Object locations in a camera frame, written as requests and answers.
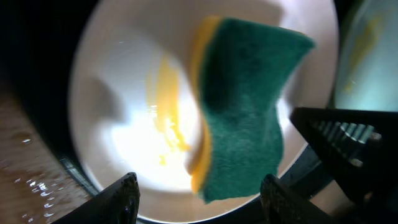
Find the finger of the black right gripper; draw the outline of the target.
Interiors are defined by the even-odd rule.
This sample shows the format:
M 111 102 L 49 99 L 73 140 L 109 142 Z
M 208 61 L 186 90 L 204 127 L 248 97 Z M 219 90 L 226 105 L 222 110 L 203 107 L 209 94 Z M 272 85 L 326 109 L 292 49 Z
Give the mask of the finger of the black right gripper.
M 350 200 L 397 189 L 396 112 L 301 107 L 290 121 Z

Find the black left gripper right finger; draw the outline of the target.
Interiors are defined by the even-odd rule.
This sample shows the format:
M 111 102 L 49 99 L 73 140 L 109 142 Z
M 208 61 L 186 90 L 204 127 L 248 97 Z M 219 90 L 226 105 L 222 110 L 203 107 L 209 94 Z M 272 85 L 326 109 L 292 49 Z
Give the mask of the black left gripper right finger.
M 335 224 L 331 216 L 267 174 L 261 182 L 260 198 L 267 223 Z

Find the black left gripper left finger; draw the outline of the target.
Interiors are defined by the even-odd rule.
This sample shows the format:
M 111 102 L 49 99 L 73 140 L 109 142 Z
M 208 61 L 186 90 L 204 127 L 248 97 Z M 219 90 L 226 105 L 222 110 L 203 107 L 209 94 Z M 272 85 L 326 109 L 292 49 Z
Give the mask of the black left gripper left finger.
M 140 196 L 137 176 L 129 172 L 53 224 L 135 224 Z

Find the green and yellow sponge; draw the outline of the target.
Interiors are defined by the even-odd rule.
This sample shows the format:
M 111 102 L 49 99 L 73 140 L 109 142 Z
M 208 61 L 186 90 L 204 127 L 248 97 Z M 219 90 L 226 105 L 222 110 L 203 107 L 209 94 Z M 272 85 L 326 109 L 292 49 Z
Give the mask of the green and yellow sponge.
M 294 30 L 230 17 L 203 20 L 191 61 L 203 125 L 191 185 L 205 203 L 255 195 L 263 178 L 277 173 L 284 150 L 277 102 L 314 46 Z

